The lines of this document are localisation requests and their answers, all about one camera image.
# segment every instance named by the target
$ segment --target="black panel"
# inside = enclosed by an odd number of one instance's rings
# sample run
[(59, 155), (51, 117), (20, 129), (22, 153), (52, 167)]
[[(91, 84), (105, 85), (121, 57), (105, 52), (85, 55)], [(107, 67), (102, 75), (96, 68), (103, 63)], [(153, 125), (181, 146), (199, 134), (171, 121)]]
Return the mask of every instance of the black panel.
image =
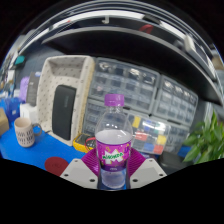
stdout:
[(170, 175), (194, 164), (193, 162), (183, 162), (183, 160), (184, 158), (178, 155), (163, 151), (158, 159), (158, 164), (167, 175)]
[(32, 106), (36, 106), (39, 80), (40, 80), (40, 76), (38, 74), (36, 74), (35, 72), (32, 72), (30, 74), (27, 95), (26, 95), (26, 103), (29, 103)]
[(56, 88), (52, 112), (52, 130), (59, 137), (70, 140), (72, 113), (76, 89), (59, 85)]
[(143, 17), (144, 20), (146, 21), (149, 21), (149, 22), (153, 22), (153, 23), (156, 23), (156, 24), (160, 24), (160, 20), (158, 20), (156, 17), (152, 16), (152, 15), (149, 15), (149, 14), (146, 14), (144, 17)]

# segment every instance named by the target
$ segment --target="purple bottle cap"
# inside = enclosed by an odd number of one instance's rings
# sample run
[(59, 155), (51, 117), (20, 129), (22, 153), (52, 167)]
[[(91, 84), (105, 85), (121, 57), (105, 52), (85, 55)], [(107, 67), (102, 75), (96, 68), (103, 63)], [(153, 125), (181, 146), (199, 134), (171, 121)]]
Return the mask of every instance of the purple bottle cap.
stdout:
[(104, 105), (109, 107), (124, 106), (124, 95), (122, 94), (106, 94)]

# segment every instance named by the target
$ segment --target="shelf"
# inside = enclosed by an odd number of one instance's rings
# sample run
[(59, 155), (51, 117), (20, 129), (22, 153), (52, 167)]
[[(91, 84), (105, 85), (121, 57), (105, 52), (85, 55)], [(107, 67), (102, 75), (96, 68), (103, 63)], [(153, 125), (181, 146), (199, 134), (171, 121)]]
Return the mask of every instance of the shelf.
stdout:
[(221, 94), (206, 73), (181, 50), (155, 36), (126, 28), (91, 27), (58, 33), (42, 44), (68, 55), (107, 57), (153, 68), (201, 99), (223, 106)]
[(80, 19), (62, 28), (58, 33), (71, 30), (71, 29), (74, 30), (74, 29), (80, 29), (80, 28), (86, 28), (86, 27), (99, 27), (99, 26), (112, 27), (112, 28), (119, 27), (119, 28), (126, 28), (126, 29), (139, 31), (139, 29), (143, 27), (144, 25), (152, 25), (153, 29), (150, 32), (152, 36), (161, 38), (162, 40), (165, 40), (170, 44), (173, 44), (177, 40), (179, 41), (182, 40), (182, 38), (170, 32), (169, 30), (165, 29), (164, 27), (158, 24), (146, 22), (141, 19), (133, 19), (133, 18), (130, 19), (130, 18), (122, 17), (122, 16), (110, 16), (109, 24), (102, 24), (102, 20), (104, 19), (105, 19), (105, 16), (97, 16), (97, 17)]

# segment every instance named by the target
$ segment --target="cup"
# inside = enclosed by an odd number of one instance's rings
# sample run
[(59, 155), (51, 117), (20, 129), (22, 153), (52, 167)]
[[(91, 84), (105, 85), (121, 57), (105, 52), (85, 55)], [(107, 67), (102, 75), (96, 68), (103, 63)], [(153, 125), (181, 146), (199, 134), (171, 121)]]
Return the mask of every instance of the cup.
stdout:
[[(35, 136), (39, 136), (42, 133), (40, 124), (32, 124), (29, 118), (19, 117), (14, 122), (16, 138), (18, 143), (22, 147), (30, 147), (35, 142)], [(33, 128), (38, 126), (40, 128), (39, 133), (34, 133)]]

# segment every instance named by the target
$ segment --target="white basket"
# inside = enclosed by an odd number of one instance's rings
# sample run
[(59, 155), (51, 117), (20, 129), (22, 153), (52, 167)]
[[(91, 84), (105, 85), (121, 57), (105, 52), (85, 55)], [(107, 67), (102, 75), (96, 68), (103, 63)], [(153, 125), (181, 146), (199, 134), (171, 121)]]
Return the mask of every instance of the white basket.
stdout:
[[(57, 56), (47, 58), (40, 77), (37, 92), (39, 122), (49, 135), (72, 146), (74, 138), (81, 133), (87, 95), (95, 68), (89, 56)], [(72, 114), (71, 138), (64, 140), (52, 132), (52, 110), (55, 90), (58, 85), (76, 88)]]

